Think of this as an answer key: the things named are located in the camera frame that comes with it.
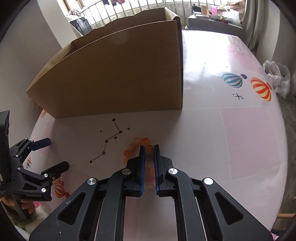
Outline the pink balloon print tablecloth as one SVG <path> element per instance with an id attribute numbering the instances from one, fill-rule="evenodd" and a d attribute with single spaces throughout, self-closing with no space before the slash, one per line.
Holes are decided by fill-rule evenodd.
<path id="1" fill-rule="evenodd" d="M 32 139 L 52 144 L 24 162 L 35 173 L 67 161 L 52 186 L 54 210 L 87 178 L 103 179 L 137 155 L 138 140 L 158 144 L 161 154 L 190 177 L 211 177 L 271 229 L 287 178 L 287 136 L 278 98 L 260 64 L 235 36 L 182 33 L 183 106 L 175 110 L 54 118 L 45 110 Z"/>

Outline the brown cardboard box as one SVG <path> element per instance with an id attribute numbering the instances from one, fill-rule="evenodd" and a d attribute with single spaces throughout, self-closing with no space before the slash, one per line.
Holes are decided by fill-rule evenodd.
<path id="1" fill-rule="evenodd" d="M 54 118 L 181 109 L 180 17 L 149 9 L 94 29 L 59 51 L 26 93 Z"/>

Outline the white plastic bag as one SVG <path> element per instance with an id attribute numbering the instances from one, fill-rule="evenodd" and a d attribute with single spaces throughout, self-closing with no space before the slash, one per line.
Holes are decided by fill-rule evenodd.
<path id="1" fill-rule="evenodd" d="M 262 66 L 275 93 L 285 99 L 290 92 L 291 80 L 287 66 L 275 61 L 269 62 L 268 60 Z"/>

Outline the grey curtain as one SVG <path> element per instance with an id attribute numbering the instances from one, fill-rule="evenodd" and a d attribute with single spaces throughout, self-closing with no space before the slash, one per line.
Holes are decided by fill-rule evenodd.
<path id="1" fill-rule="evenodd" d="M 250 50 L 275 45 L 280 29 L 280 9 L 273 1 L 246 1 L 242 39 Z"/>

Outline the dark cabinet with clutter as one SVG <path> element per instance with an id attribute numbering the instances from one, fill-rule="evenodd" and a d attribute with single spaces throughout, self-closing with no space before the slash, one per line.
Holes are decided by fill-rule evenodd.
<path id="1" fill-rule="evenodd" d="M 210 15 L 206 6 L 192 5 L 192 15 L 188 17 L 188 29 L 222 33 L 242 37 L 243 29 L 239 25 L 230 23 L 219 15 Z"/>

